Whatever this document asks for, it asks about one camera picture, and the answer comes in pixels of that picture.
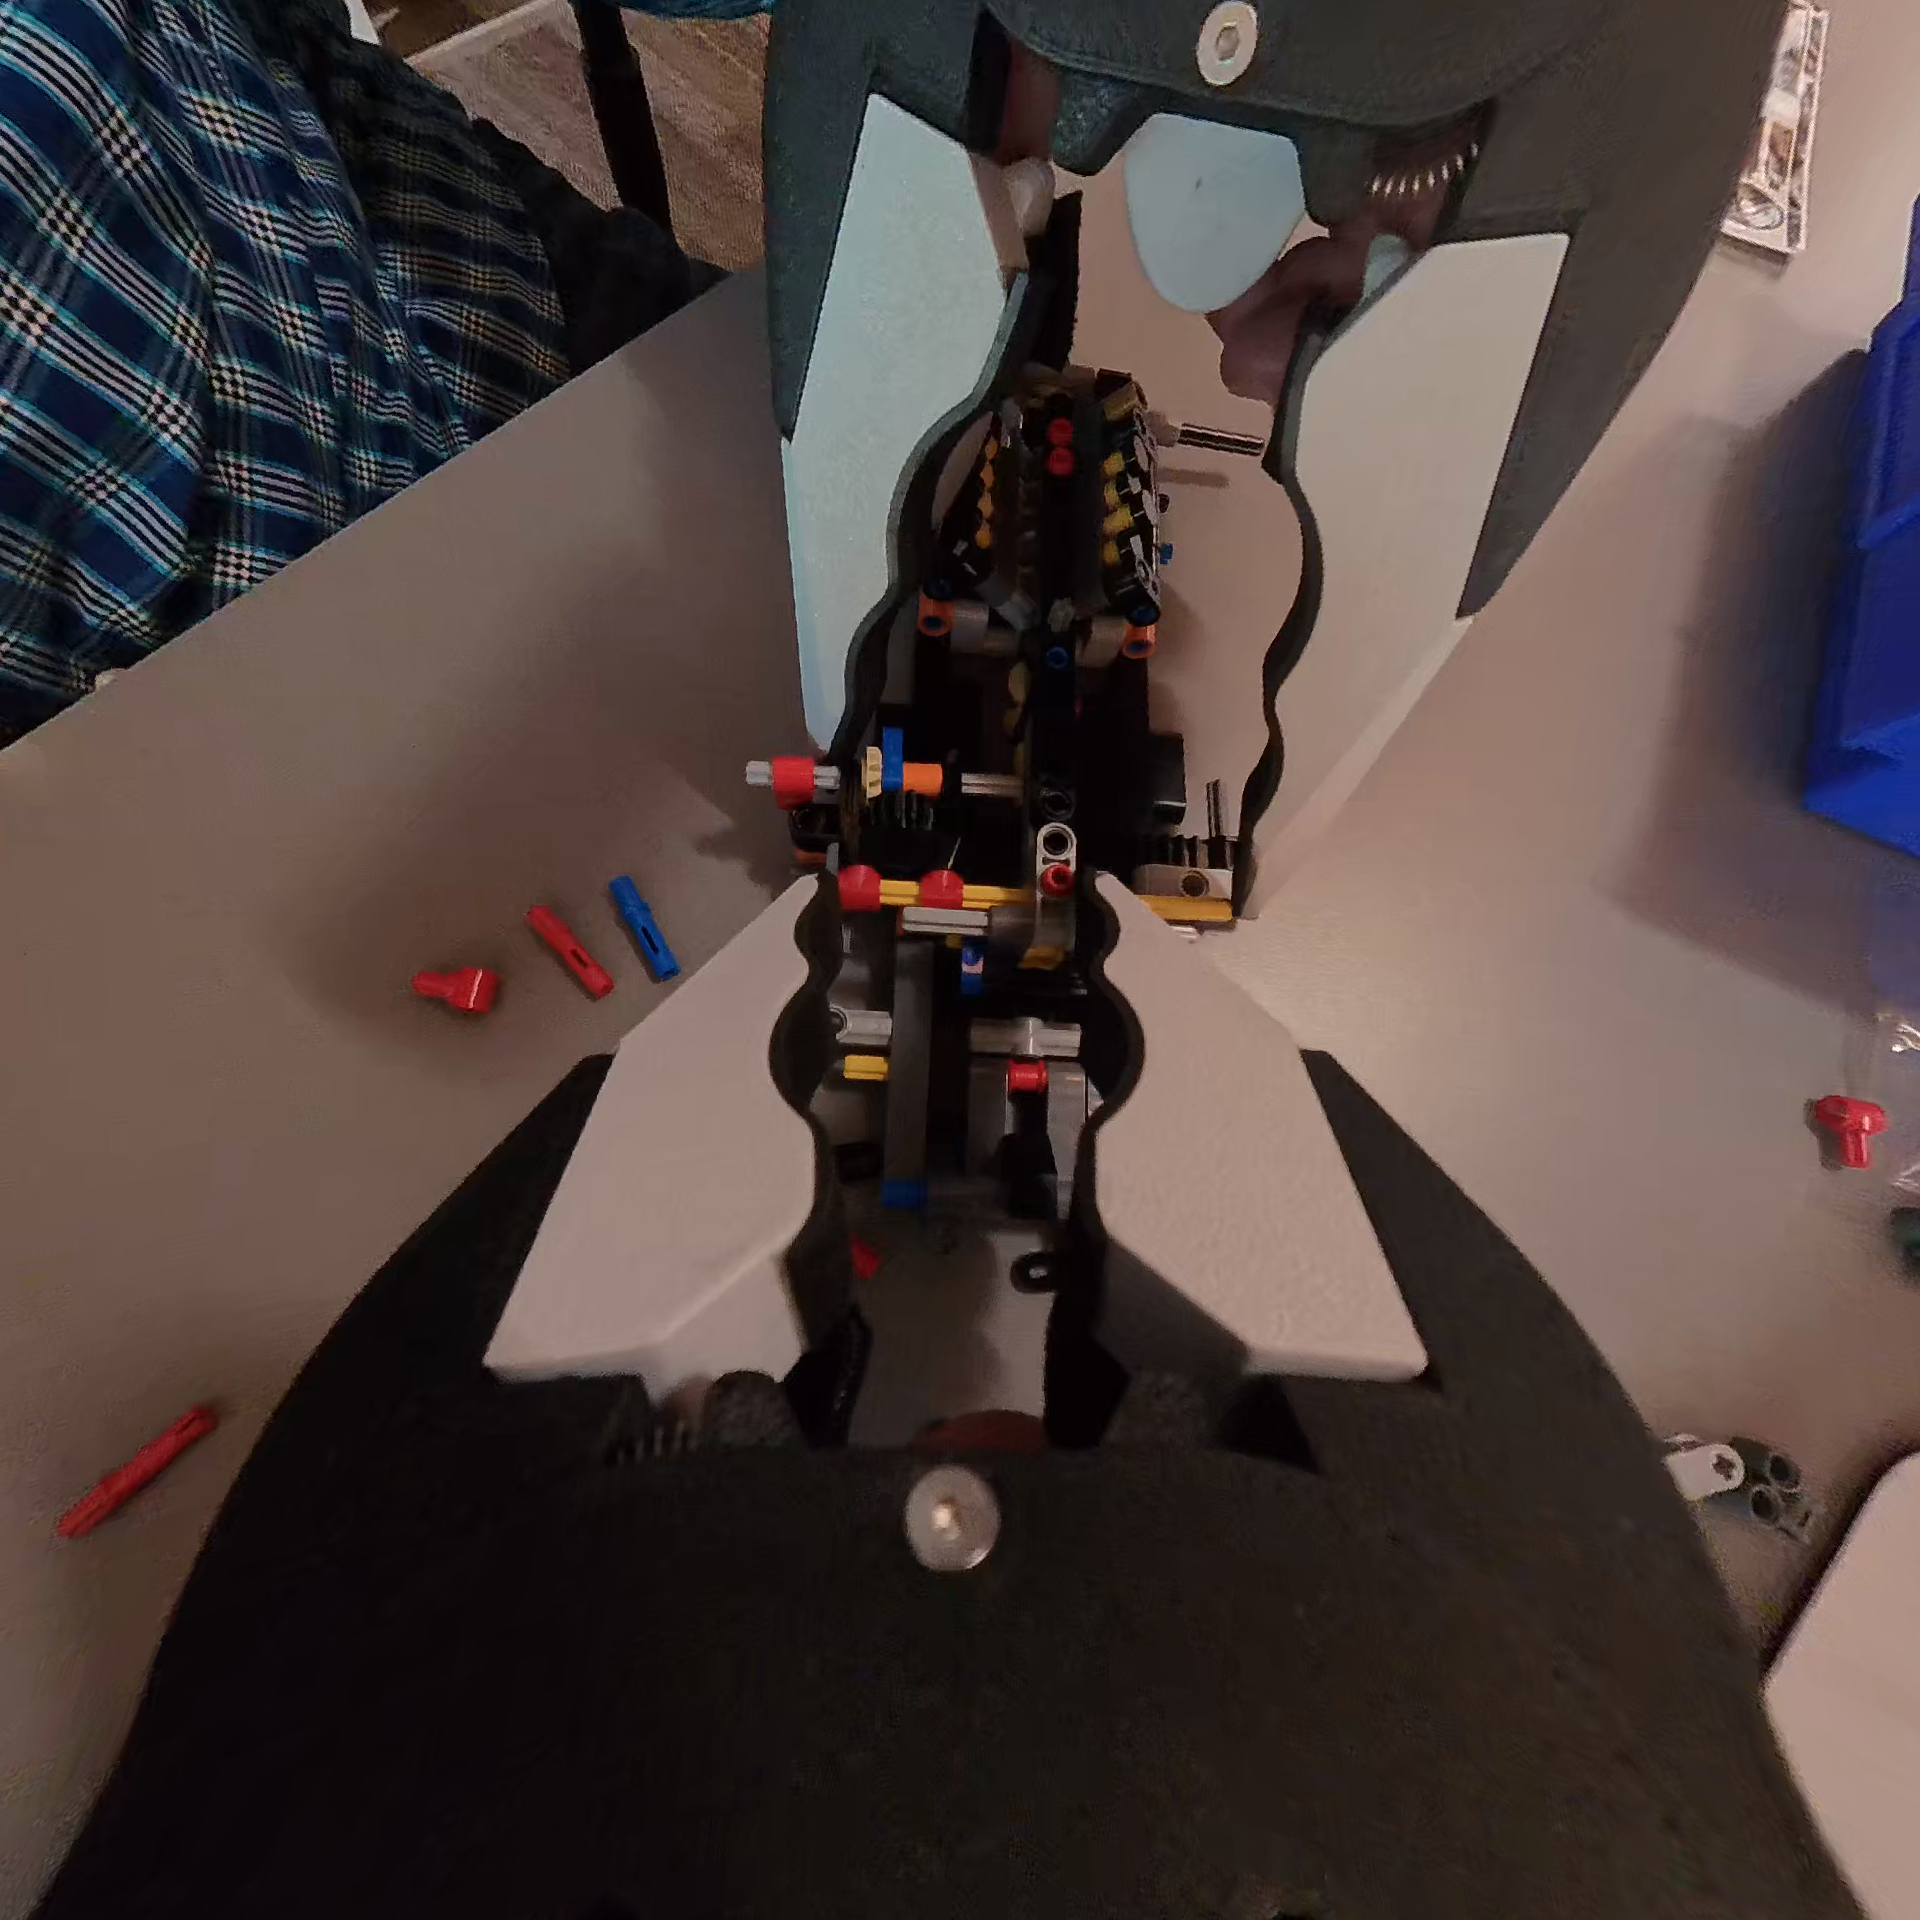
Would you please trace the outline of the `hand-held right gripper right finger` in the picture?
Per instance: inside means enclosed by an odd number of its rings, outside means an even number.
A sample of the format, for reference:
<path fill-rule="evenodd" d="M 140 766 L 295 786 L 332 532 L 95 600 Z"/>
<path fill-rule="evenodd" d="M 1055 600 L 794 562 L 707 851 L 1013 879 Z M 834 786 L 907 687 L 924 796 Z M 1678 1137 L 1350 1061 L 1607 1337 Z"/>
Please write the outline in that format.
<path fill-rule="evenodd" d="M 1283 1383 L 1417 1383 L 1301 1047 L 1126 879 L 1091 887 L 1091 1075 L 1045 1316 L 1045 1441 L 1307 1447 Z"/>

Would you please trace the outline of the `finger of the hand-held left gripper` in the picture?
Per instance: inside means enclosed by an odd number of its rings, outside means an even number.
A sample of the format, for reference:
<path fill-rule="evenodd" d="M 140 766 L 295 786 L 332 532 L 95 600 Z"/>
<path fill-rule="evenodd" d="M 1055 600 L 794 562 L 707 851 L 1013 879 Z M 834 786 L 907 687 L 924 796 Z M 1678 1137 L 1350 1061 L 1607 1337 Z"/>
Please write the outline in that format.
<path fill-rule="evenodd" d="M 1027 247 L 1054 216 L 1054 157 L 978 157 L 865 99 L 824 309 L 781 433 L 803 720 L 834 749 L 849 655 L 899 595 L 899 519 L 935 433 L 967 425 L 1013 344 Z"/>
<path fill-rule="evenodd" d="M 1321 532 L 1321 611 L 1280 689 L 1280 799 L 1240 833 L 1248 919 L 1270 909 L 1472 623 L 1463 595 L 1568 247 L 1435 247 L 1307 371 L 1299 479 Z"/>

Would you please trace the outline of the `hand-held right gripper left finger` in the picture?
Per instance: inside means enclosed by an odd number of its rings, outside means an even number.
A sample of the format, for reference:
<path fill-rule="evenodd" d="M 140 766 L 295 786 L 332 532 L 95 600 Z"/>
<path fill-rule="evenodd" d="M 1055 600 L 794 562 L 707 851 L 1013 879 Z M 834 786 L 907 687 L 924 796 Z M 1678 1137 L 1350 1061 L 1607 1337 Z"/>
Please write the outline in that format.
<path fill-rule="evenodd" d="M 497 1383 L 834 1383 L 853 1350 L 834 1145 L 794 1087 L 824 1047 L 824 879 L 781 887 L 613 1054 L 526 1266 L 490 1334 Z"/>

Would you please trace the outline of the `lego technic car chassis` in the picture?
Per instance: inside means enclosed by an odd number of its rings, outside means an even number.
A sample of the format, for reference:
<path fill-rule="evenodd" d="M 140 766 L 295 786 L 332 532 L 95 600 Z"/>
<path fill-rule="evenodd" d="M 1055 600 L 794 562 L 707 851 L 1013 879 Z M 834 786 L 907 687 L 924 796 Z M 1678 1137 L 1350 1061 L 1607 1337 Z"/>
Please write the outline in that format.
<path fill-rule="evenodd" d="M 1013 1222 L 1068 1217 L 1119 1047 L 1094 879 L 1175 937 L 1237 921 L 1221 792 L 1188 833 L 1188 743 L 1148 729 L 1179 443 L 1202 446 L 1130 371 L 1027 367 L 961 443 L 853 743 L 743 766 L 794 860 L 839 887 L 817 1114 L 839 1182 L 881 1211 L 947 1185 Z"/>

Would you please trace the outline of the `blue lego pin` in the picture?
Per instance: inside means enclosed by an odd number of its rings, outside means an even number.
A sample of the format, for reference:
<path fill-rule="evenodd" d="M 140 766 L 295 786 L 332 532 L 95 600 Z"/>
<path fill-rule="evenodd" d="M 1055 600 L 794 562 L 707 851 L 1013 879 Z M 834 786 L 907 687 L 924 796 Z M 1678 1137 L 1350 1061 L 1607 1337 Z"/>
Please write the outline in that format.
<path fill-rule="evenodd" d="M 632 872 L 613 872 L 606 899 L 613 899 L 613 919 L 632 937 L 641 972 L 651 986 L 671 986 L 684 967 L 680 967 L 671 939 L 659 937 L 651 903 L 641 899 L 641 887 Z"/>

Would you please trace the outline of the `long red lego pin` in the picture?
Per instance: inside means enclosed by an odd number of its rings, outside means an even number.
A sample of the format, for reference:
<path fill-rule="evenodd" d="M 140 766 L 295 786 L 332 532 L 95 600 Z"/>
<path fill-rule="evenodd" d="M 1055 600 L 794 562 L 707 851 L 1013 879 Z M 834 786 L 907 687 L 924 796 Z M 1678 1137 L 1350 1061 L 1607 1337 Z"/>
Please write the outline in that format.
<path fill-rule="evenodd" d="M 160 1471 L 173 1471 L 196 1441 L 209 1441 L 219 1432 L 212 1405 L 189 1405 L 183 1418 L 173 1418 L 160 1439 L 144 1439 L 129 1461 L 114 1461 L 107 1471 L 95 1471 L 95 1484 L 85 1496 L 72 1496 L 52 1523 L 52 1543 L 80 1543 L 89 1532 L 101 1532 L 114 1509 L 129 1509 Z"/>

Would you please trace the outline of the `person's left hand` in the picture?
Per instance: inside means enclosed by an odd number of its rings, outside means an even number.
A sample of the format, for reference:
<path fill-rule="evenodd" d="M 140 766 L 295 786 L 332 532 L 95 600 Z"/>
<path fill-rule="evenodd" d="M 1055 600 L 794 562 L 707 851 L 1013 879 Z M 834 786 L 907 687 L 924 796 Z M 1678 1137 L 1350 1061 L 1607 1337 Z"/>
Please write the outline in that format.
<path fill-rule="evenodd" d="M 1361 249 L 1339 235 L 1301 236 L 1240 300 L 1214 309 L 1221 393 L 1280 407 L 1301 332 L 1326 332 L 1357 309 Z"/>

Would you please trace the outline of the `printed paper booklet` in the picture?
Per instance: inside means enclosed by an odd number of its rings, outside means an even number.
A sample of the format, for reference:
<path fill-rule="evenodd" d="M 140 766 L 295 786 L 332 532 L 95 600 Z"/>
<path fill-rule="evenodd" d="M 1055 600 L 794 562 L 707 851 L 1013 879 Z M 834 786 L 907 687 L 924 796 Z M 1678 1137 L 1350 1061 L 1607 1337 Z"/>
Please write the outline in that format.
<path fill-rule="evenodd" d="M 1793 264 L 1807 247 L 1807 152 L 1830 71 L 1830 22 L 1830 6 L 1786 6 L 1758 120 L 1716 222 L 1716 236 L 1770 264 Z"/>

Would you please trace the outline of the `black furniture leg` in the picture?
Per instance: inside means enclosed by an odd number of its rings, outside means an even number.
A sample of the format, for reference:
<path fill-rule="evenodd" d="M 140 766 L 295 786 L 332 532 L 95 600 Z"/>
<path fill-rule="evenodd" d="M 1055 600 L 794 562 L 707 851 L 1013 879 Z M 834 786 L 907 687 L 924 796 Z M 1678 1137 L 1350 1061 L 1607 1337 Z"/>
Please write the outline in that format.
<path fill-rule="evenodd" d="M 624 6 L 613 0 L 566 0 L 583 29 L 583 81 L 592 104 L 592 126 L 613 167 L 613 190 L 624 211 L 645 216 L 659 235 L 671 235 L 671 199 L 651 136 L 645 81 L 624 22 Z"/>

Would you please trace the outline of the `blue plastic bin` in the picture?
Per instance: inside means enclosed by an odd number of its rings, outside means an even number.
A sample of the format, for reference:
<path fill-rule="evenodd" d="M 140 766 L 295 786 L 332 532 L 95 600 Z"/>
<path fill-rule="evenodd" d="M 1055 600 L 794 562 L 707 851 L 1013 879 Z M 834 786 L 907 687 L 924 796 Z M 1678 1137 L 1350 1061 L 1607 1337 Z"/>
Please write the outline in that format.
<path fill-rule="evenodd" d="M 1846 506 L 1805 805 L 1920 855 L 1920 222 L 1846 418 Z"/>

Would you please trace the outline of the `person's blue plaid clothing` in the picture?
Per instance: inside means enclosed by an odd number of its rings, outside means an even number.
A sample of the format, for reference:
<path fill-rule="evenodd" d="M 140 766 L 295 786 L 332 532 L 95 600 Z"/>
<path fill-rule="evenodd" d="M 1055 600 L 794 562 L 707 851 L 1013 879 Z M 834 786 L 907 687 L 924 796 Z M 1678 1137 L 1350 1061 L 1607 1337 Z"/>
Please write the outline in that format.
<path fill-rule="evenodd" d="M 0 6 L 0 729 L 566 378 L 536 235 L 347 6 Z"/>

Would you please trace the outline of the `pale rounded board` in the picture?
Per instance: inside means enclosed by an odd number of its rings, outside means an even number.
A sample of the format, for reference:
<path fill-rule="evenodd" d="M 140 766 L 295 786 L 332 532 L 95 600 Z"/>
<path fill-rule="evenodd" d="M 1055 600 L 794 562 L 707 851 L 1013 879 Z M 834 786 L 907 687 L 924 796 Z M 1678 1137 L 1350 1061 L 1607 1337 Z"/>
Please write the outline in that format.
<path fill-rule="evenodd" d="M 1920 1916 L 1920 1454 L 1842 1532 L 1780 1656 L 1765 1720 L 1873 1920 Z"/>

